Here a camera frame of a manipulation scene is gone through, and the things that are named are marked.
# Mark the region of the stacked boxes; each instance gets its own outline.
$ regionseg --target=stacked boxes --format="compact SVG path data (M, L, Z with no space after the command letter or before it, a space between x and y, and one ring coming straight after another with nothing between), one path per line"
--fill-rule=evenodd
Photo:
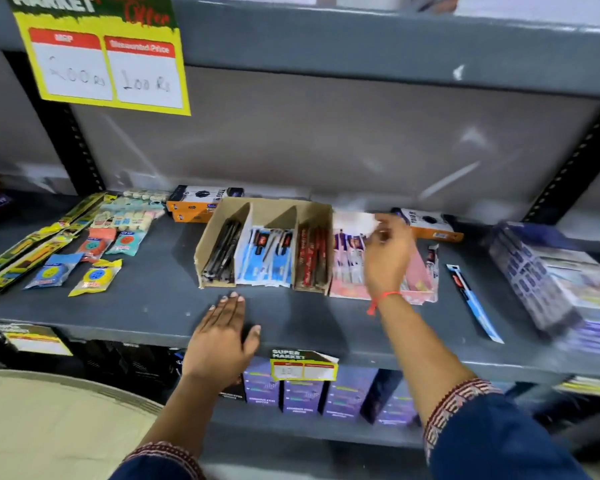
M278 407L280 381L271 377L271 362L263 357L254 357L244 371L244 390L249 404Z
M357 418L377 371L341 365L338 379L329 384L324 415L342 419Z
M489 254L536 326L563 349L600 353L600 265L552 226L502 223Z
M285 413L311 414L318 412L322 381L285 381L282 411Z
M401 371L378 371L361 414L371 423L388 426L407 425L418 415Z

